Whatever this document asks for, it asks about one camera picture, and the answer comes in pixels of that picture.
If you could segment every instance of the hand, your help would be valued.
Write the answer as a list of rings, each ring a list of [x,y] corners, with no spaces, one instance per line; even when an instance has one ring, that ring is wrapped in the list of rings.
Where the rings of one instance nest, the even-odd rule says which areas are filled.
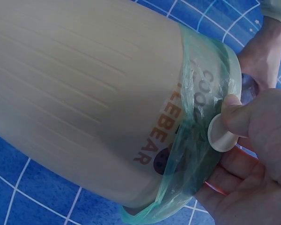
[[[275,88],[281,62],[281,22],[264,17],[261,30],[239,53],[242,73],[250,75],[259,91]]]
[[[217,225],[281,225],[281,90],[266,90],[246,106],[227,96],[222,120],[248,137],[239,144],[259,159],[234,147],[195,197]]]

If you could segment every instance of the bottle cap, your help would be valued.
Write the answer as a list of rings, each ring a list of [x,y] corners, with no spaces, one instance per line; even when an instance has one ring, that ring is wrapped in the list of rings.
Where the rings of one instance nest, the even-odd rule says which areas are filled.
[[[225,128],[221,120],[221,114],[216,115],[211,120],[207,135],[211,147],[219,152],[230,151],[237,144],[239,138]]]

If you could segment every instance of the green plastic bag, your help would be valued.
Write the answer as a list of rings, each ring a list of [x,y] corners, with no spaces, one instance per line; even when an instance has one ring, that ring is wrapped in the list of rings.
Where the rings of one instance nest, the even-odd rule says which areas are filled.
[[[222,100],[227,94],[240,96],[241,93],[240,67],[232,50],[223,43],[197,34],[186,27],[181,26],[181,33],[184,46],[181,100],[185,116],[172,146],[155,201],[134,216],[121,208],[122,220],[128,224],[143,225],[164,220],[185,206],[198,192],[222,156],[222,153],[212,149],[208,142],[209,123],[221,112]],[[196,65],[196,57],[204,54],[194,43],[195,39],[200,39],[207,45],[206,48],[212,49],[218,56],[220,63],[216,68],[219,67],[220,77],[215,84],[216,88],[211,86],[214,77],[210,76],[210,73],[204,73],[200,66]],[[207,55],[204,61],[210,65],[214,63]],[[200,78],[199,86],[204,83],[202,89],[203,92],[205,90],[208,100],[197,100],[200,93],[196,92],[194,85],[195,73]]]

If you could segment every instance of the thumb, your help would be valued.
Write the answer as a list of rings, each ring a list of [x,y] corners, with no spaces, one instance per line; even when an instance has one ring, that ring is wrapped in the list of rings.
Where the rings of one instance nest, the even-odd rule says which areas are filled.
[[[222,104],[222,121],[228,131],[248,137],[251,109],[250,104],[242,106],[235,95],[227,95]]]

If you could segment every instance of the wrist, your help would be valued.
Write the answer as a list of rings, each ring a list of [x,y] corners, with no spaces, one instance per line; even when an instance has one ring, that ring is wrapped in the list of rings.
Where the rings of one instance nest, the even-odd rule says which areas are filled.
[[[271,17],[264,16],[260,35],[266,43],[281,45],[281,22]]]

